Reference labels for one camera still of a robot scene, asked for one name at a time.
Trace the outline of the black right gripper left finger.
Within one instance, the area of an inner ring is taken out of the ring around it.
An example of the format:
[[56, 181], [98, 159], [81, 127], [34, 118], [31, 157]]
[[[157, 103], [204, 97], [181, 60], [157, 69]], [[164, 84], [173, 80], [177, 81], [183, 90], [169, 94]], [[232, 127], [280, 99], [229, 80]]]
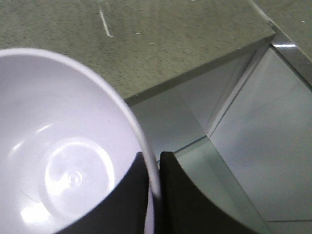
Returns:
[[59, 234], [142, 234], [148, 206], [149, 177], [143, 153], [112, 192], [84, 217]]

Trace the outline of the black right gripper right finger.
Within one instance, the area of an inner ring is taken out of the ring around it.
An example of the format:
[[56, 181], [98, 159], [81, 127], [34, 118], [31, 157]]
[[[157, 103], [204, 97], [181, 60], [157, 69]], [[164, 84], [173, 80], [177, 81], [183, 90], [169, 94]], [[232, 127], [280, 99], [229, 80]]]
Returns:
[[237, 182], [186, 173], [173, 152], [159, 161], [163, 234], [260, 234], [262, 220]]

